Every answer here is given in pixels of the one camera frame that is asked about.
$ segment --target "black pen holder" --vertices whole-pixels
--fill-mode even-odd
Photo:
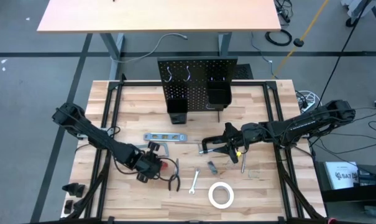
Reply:
[[[170,115],[172,124],[186,124],[186,115],[188,113],[188,100],[168,99],[167,113]]]
[[[207,82],[208,107],[223,110],[232,103],[231,84],[227,81]]]

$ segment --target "yellow pole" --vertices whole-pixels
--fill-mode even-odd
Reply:
[[[326,7],[327,3],[329,2],[329,0],[324,0],[323,2],[323,5],[320,7],[320,9],[318,10],[318,12],[316,13],[316,15],[314,16],[310,26],[306,29],[305,33],[302,35],[302,37],[300,38],[301,41],[304,41],[306,35],[308,35],[309,31],[312,29],[314,23],[318,20],[318,17],[320,15],[320,13],[323,11],[324,7]],[[286,64],[287,62],[287,59],[297,50],[297,47],[294,46],[293,50],[290,51],[290,53],[288,53],[288,55],[283,58],[282,62],[280,63],[280,65],[277,67],[276,69],[276,72],[274,72],[272,75],[272,79],[275,78],[275,76],[278,74],[278,72],[280,71],[280,69],[282,69],[282,67],[284,66],[284,64]]]

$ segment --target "pegboard hook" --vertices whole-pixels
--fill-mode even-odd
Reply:
[[[168,82],[170,82],[171,79],[173,78],[173,74],[171,74],[171,72],[170,72],[170,67],[168,67],[168,66],[167,66],[167,71],[168,71],[168,74],[170,74],[170,79],[168,79],[168,81],[165,81],[165,80],[164,80],[164,81],[168,83]]]
[[[209,109],[209,110],[215,110],[215,108],[209,108],[208,104],[206,104],[206,108]]]
[[[186,70],[188,71],[189,76],[188,76],[188,79],[187,79],[187,80],[185,80],[185,79],[183,80],[183,81],[185,81],[185,82],[189,81],[189,79],[190,79],[189,65],[186,66]]]

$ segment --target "wooden table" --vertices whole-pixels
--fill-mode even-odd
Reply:
[[[88,99],[86,117],[98,127],[101,124],[108,83],[108,81],[93,82]],[[277,86],[284,118],[299,115],[293,82],[278,80]],[[117,141],[136,145],[145,144],[147,142],[143,141],[143,135],[150,132],[188,135],[187,142],[168,143],[170,158],[174,160],[179,158],[181,189],[176,192],[173,186],[173,190],[168,191],[167,182],[161,180],[150,180],[147,184],[143,184],[135,179],[135,175],[120,174],[112,163],[103,219],[114,216],[116,220],[140,221],[275,221],[278,216],[285,216],[272,144],[250,145],[243,174],[241,174],[242,158],[239,159],[238,165],[234,166],[227,155],[209,153],[200,156],[198,154],[198,144],[201,140],[222,134],[225,122],[231,122],[240,129],[242,124],[267,120],[262,87],[232,86],[232,103],[221,112],[220,123],[216,112],[197,112],[188,113],[188,121],[182,125],[171,124],[161,86],[122,87],[122,100],[117,119],[121,132],[115,136]],[[87,144],[87,141],[78,143],[79,146],[83,144]],[[298,147],[309,151],[305,140],[301,140]],[[71,171],[70,183],[78,182],[87,185],[85,193],[91,179],[95,152],[96,149],[91,146],[82,147],[76,153]],[[294,149],[291,153],[300,190],[316,211],[325,216],[326,212],[312,158]],[[214,162],[219,175],[212,175],[207,166],[208,161]],[[190,195],[188,190],[192,185],[195,167],[199,167],[201,172],[196,184],[196,192]],[[171,171],[173,171],[173,166],[170,164],[169,168],[164,171],[164,176]],[[228,183],[235,194],[233,204],[224,210],[214,208],[208,200],[209,187],[218,181]],[[98,192],[97,190],[94,198],[94,212],[98,206]],[[222,191],[216,191],[215,195],[216,200],[224,196]],[[290,190],[289,198],[291,209],[296,216],[294,199]],[[75,202],[78,200],[67,194],[65,201],[71,199]]]
[[[280,30],[273,0],[50,0],[37,29],[100,33],[115,60],[124,36],[115,42],[111,32],[223,32],[219,54],[226,56],[232,32],[243,30]]]

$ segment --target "black pegboard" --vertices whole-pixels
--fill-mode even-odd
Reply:
[[[208,104],[207,82],[230,83],[237,58],[160,58],[157,63],[166,101],[186,98],[188,111],[214,111]]]
[[[254,79],[251,72],[250,64],[236,65],[233,79],[247,80]]]

